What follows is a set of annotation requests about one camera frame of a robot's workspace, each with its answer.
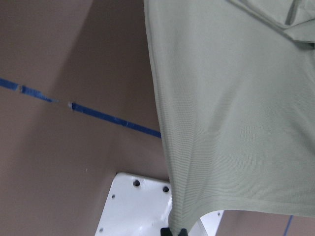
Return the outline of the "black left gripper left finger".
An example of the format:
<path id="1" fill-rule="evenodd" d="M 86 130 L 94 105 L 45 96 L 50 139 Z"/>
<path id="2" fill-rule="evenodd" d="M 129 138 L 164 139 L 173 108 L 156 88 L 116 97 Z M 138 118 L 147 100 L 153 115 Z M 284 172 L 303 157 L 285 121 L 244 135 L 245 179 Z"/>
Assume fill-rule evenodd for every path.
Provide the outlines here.
<path id="1" fill-rule="evenodd" d="M 161 228 L 160 235 L 161 236 L 172 236 L 170 228 Z"/>

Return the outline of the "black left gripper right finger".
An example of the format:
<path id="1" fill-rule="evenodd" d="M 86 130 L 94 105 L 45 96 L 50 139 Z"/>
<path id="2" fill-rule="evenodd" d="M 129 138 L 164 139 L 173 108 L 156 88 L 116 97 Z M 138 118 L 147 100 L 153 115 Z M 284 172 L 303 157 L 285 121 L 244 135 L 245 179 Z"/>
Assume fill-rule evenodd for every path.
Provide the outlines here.
<path id="1" fill-rule="evenodd" d="M 183 228 L 179 232 L 179 236 L 188 236 L 187 229 Z"/>

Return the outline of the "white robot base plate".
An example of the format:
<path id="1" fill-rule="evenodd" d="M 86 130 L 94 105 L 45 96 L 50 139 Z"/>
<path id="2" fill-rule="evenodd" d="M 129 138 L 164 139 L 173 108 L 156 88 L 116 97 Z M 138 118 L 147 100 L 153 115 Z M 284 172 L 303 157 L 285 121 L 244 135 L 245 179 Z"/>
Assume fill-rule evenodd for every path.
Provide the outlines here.
<path id="1" fill-rule="evenodd" d="M 170 228 L 173 185 L 167 181 L 117 173 L 95 231 L 97 236 L 160 236 Z"/>

